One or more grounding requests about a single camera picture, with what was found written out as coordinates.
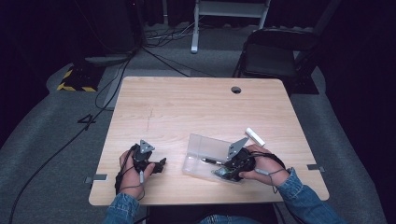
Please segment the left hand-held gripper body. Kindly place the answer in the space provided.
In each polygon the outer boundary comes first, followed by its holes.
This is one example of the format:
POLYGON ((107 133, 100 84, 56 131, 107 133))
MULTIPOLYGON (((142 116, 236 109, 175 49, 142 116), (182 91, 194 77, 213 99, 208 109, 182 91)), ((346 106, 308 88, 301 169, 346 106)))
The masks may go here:
POLYGON ((154 146, 152 146, 143 139, 140 140, 139 144, 135 144, 132 147, 134 168, 138 173, 144 172, 146 170, 146 168, 150 164, 149 158, 154 149, 154 146))

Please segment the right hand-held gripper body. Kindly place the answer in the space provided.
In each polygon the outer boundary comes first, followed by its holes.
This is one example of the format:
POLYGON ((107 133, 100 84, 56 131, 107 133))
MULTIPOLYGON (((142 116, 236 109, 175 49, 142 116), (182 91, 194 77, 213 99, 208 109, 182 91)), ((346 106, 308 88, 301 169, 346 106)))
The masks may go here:
POLYGON ((244 137, 229 146, 226 161, 234 162, 234 168, 229 169, 233 174, 251 171, 255 166, 251 153, 245 147, 247 141, 248 138, 244 137))

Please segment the small green object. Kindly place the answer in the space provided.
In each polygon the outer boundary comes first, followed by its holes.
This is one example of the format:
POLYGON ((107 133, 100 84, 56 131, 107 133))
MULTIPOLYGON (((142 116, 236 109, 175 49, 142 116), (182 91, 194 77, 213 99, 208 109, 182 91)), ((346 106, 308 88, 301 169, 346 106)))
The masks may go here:
POLYGON ((217 170, 212 170, 211 173, 222 179, 231 180, 233 177, 233 172, 228 168, 219 168, 217 170))

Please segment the clear plastic bag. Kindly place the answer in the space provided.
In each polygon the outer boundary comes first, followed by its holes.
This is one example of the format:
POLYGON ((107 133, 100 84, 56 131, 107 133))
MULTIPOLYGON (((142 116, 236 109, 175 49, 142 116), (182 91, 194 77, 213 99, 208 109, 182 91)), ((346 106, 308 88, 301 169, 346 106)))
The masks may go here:
POLYGON ((212 170, 223 168, 226 162, 228 149, 231 142, 222 141, 215 138, 192 134, 188 143, 187 153, 184 159, 182 171, 187 175, 192 175, 204 179, 222 179, 211 173, 212 170), (222 165, 210 164, 201 161, 201 158, 221 161, 222 165))

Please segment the person's left hand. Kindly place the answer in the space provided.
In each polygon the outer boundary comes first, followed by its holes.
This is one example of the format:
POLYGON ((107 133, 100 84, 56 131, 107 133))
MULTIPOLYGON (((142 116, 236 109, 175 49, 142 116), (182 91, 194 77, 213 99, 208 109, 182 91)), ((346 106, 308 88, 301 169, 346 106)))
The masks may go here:
POLYGON ((138 199, 143 195, 144 184, 140 182, 140 174, 134 168, 133 153, 125 151, 120 156, 120 170, 122 180, 120 182, 120 193, 128 194, 138 199))

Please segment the person's right hand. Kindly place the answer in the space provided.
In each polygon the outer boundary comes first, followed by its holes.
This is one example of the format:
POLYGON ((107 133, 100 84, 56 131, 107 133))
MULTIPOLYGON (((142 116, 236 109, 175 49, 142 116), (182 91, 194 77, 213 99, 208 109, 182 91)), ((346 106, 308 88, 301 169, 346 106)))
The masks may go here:
POLYGON ((263 184, 278 187, 282 185, 290 176, 288 171, 284 169, 278 162, 262 155, 262 153, 269 153, 268 149, 258 145, 250 145, 247 146, 247 150, 252 154, 258 154, 258 157, 255 157, 255 168, 267 172, 268 175, 259 174, 255 170, 252 170, 249 172, 241 172, 239 174, 240 177, 257 180, 263 184))

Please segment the white cylindrical tube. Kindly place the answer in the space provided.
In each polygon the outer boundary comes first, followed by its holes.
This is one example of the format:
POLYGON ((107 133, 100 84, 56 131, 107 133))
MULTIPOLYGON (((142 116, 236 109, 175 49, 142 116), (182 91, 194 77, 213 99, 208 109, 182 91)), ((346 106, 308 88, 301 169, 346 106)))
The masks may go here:
POLYGON ((245 133, 260 147, 265 146, 265 141, 261 139, 251 128, 246 128, 245 133))

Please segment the person's legs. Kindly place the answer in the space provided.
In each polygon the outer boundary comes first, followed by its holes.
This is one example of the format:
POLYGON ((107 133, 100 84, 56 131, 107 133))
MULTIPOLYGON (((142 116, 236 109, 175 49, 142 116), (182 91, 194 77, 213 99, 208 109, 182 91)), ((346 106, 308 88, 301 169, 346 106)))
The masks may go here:
POLYGON ((203 218, 198 224, 261 224, 249 217, 210 215, 203 218))

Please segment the grey tape strip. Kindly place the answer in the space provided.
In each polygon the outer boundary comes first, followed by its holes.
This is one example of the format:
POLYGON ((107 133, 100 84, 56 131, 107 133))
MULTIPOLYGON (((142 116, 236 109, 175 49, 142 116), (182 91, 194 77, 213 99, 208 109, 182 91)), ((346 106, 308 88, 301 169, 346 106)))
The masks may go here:
POLYGON ((87 176, 84 179, 85 184, 92 184, 94 181, 106 181, 107 175, 106 174, 96 174, 93 176, 87 176))
POLYGON ((310 170, 310 171, 317 170, 317 171, 320 171, 321 173, 325 173, 326 172, 325 168, 323 166, 318 165, 318 164, 307 164, 306 166, 307 166, 307 169, 310 170))

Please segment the yellow black striped base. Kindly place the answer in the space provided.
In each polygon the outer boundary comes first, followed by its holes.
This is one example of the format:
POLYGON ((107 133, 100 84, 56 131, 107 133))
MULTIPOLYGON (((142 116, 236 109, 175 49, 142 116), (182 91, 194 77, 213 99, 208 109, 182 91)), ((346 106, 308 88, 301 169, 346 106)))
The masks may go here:
POLYGON ((104 67, 87 65, 85 67, 70 66, 61 83, 58 91, 98 91, 99 83, 105 72, 104 67))

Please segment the black folding chair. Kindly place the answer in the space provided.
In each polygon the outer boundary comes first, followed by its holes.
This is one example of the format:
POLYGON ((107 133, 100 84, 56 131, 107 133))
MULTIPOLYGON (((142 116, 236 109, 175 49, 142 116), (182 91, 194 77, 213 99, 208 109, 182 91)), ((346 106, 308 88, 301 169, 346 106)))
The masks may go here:
POLYGON ((245 41, 233 77, 275 78, 288 95, 304 79, 303 67, 315 52, 315 34, 280 28, 254 31, 245 41))

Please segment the white metal stand frame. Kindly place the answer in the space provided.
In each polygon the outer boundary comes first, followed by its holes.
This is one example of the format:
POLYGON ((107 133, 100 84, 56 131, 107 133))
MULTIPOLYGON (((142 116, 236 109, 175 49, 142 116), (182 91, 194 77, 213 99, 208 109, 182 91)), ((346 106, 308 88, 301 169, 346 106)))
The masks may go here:
POLYGON ((221 16, 259 19, 258 27, 263 28, 272 0, 262 3, 195 0, 191 53, 198 52, 199 20, 203 16, 221 16))

